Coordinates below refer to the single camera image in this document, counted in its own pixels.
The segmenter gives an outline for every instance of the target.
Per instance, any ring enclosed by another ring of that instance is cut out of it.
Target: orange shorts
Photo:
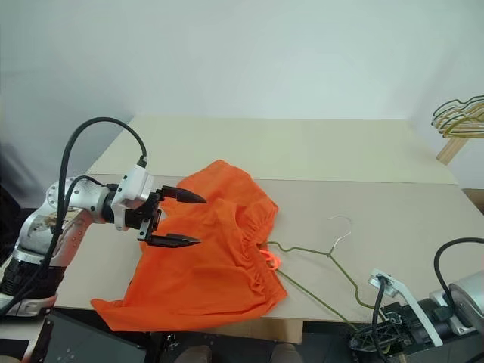
[[[190,330],[252,318],[287,293],[259,252],[278,206],[244,171],[222,160],[181,181],[207,204],[162,202],[168,218],[154,234],[184,234],[201,243],[176,249],[142,244],[123,300],[93,299],[112,330]]]

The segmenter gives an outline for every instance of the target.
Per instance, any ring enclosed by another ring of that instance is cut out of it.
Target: white table
[[[400,121],[139,117],[131,126],[147,145],[148,170],[167,175],[157,176],[159,185],[175,185],[180,176],[217,158],[250,172],[280,207],[271,239],[286,247],[329,250],[347,226],[344,219],[327,219],[349,217],[352,234],[334,255],[368,303],[376,296],[367,283],[372,268],[392,274],[421,299],[439,289],[433,273],[439,246],[457,237],[484,237],[484,217]],[[345,128],[363,135],[345,137]],[[122,132],[89,172],[101,182],[118,182],[138,156],[138,145]],[[122,299],[140,256],[135,235],[93,225],[67,269],[57,305],[90,308],[91,298]],[[328,259],[271,249],[281,256],[282,271],[349,320],[371,320],[371,311],[356,304],[353,287]],[[454,247],[442,257],[449,282],[481,268],[479,246]],[[339,320],[291,283],[282,282],[289,296],[268,317]]]

